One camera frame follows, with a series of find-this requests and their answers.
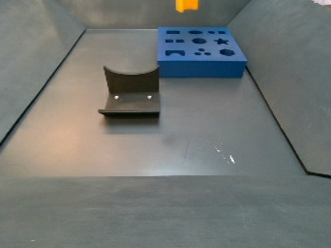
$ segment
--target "orange object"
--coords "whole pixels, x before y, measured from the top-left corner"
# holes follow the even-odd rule
[[[177,0],[177,10],[183,13],[186,10],[198,10],[199,0]]]

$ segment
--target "black curved holder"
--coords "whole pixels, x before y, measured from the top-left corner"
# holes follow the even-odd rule
[[[159,114],[159,68],[142,74],[122,74],[103,67],[108,100],[103,115]]]

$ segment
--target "circle-shaped hole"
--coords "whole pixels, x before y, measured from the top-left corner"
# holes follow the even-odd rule
[[[205,39],[202,39],[202,38],[193,39],[193,42],[197,43],[197,44],[206,44],[207,43],[207,41]]]
[[[199,30],[191,30],[191,31],[189,31],[189,33],[191,35],[201,35],[202,34],[202,31],[199,31]]]
[[[222,49],[221,54],[225,56],[234,56],[235,55],[234,51],[230,49]]]

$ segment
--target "blue foam block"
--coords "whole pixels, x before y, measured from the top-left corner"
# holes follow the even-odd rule
[[[225,27],[161,27],[162,78],[242,78],[245,54]]]

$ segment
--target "gray wall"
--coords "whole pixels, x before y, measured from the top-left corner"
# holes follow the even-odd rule
[[[201,0],[199,11],[181,14],[177,0],[58,0],[88,28],[223,26],[250,0]]]
[[[0,0],[0,142],[84,31],[51,0]]]
[[[307,170],[331,174],[331,11],[254,0],[230,24],[249,69]]]

